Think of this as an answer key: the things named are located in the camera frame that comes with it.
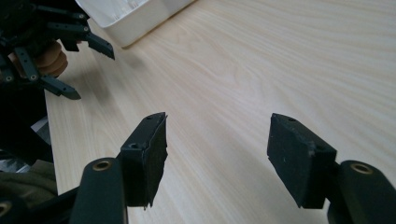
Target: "white box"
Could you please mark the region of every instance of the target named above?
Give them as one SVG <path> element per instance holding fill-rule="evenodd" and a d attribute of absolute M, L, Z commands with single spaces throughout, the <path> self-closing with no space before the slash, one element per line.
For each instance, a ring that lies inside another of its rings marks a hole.
<path fill-rule="evenodd" d="M 120 47 L 134 43 L 194 0 L 76 0 Z"/>

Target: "wood grain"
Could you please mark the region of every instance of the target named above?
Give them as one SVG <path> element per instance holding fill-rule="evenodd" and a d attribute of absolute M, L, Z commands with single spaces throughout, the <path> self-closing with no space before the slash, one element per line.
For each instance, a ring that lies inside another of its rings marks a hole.
<path fill-rule="evenodd" d="M 82 44 L 60 77 L 82 99 L 47 94 L 59 191 L 165 111 L 163 180 L 130 223 L 327 223 L 326 209 L 297 208 L 267 160 L 271 114 L 396 186 L 395 22 L 391 0 L 199 0 L 115 47 L 116 61 Z"/>

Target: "light wood table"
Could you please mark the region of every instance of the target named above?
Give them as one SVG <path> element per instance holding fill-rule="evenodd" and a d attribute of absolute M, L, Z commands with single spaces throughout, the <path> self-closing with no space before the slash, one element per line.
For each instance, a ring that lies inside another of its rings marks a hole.
<path fill-rule="evenodd" d="M 92 22 L 93 32 L 107 38 Z M 299 120 L 396 186 L 396 1 L 199 0 L 116 61 L 80 46 L 47 94 L 60 193 L 166 112 L 169 157 L 153 207 L 131 223 L 327 223 L 266 156 L 272 113 Z"/>

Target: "white plastic tray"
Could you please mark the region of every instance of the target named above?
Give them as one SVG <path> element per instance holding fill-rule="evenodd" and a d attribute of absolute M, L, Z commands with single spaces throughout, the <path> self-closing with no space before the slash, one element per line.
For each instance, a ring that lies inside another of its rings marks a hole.
<path fill-rule="evenodd" d="M 138 38 L 194 0 L 76 0 L 120 47 Z"/>

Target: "black pants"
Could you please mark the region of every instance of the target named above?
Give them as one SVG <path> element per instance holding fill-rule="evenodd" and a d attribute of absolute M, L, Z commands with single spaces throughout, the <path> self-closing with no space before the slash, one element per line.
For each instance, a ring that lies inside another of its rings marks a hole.
<path fill-rule="evenodd" d="M 0 92 L 0 148 L 29 165 L 52 161 L 51 146 L 31 126 L 47 116 L 44 91 Z"/>

